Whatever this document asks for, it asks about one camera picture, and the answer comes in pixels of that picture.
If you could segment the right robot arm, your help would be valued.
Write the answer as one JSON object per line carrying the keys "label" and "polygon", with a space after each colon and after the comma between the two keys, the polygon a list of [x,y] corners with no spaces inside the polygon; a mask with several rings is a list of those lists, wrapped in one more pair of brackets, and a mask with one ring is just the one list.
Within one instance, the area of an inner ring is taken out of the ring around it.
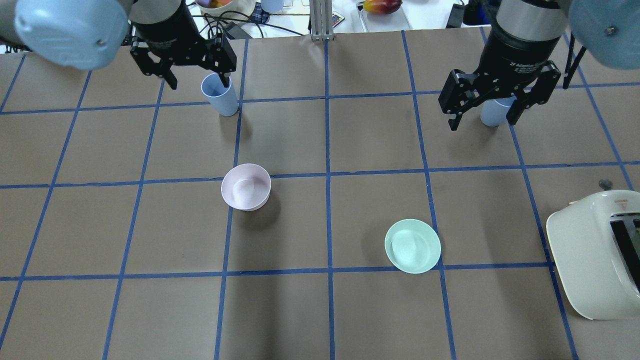
{"label": "right robot arm", "polygon": [[586,52],[606,68],[639,68],[637,0],[503,0],[477,68],[450,71],[438,97],[454,132],[485,101],[514,98],[505,119],[546,104],[560,80],[567,88]]}

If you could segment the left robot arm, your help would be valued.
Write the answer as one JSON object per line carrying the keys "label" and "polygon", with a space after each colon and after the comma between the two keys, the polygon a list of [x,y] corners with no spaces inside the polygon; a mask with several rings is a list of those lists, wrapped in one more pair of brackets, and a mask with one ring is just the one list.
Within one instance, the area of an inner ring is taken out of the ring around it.
{"label": "left robot arm", "polygon": [[125,40],[146,76],[178,88],[173,66],[197,66],[224,86],[237,55],[224,34],[204,38],[184,0],[3,0],[1,43],[64,67],[109,65]]}

